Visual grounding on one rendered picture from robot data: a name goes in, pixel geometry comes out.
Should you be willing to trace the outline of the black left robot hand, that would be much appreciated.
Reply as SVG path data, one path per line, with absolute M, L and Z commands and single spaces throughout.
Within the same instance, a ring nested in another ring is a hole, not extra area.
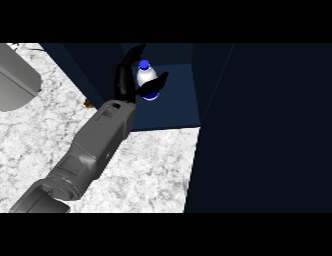
M 168 72 L 164 72 L 158 78 L 146 82 L 140 88 L 136 88 L 132 66 L 142 59 L 145 47 L 146 45 L 140 44 L 129 50 L 115 71 L 115 99 L 132 103 L 136 102 L 137 95 L 145 97 L 164 89 L 170 75 Z

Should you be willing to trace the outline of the white bottle with blue cap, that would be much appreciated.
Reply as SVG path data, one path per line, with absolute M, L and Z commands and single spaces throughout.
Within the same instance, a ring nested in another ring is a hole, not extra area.
M 157 71 L 151 66 L 151 62 L 148 60 L 140 60 L 139 61 L 139 71 L 137 71 L 137 84 L 143 85 L 146 82 L 151 80 L 157 79 Z M 160 96 L 160 92 L 155 91 L 151 94 L 145 96 L 145 99 L 148 101 L 154 101 Z

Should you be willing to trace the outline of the dark navy cabinet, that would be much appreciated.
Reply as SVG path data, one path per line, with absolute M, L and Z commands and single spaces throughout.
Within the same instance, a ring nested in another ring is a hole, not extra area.
M 115 98 L 115 70 L 132 43 L 44 43 L 44 51 L 95 106 Z M 142 58 L 167 74 L 160 96 L 136 99 L 133 129 L 194 128 L 202 124 L 228 64 L 229 43 L 149 43 Z

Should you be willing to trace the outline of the dark navy cabinet door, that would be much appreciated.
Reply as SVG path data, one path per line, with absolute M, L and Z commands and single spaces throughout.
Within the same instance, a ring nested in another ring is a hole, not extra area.
M 332 43 L 235 45 L 185 209 L 332 213 Z

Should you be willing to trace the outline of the pale grey rounded appliance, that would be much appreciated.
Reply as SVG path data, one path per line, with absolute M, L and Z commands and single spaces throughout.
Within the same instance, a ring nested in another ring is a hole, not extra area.
M 24 107 L 39 96 L 41 75 L 6 43 L 0 43 L 0 111 Z

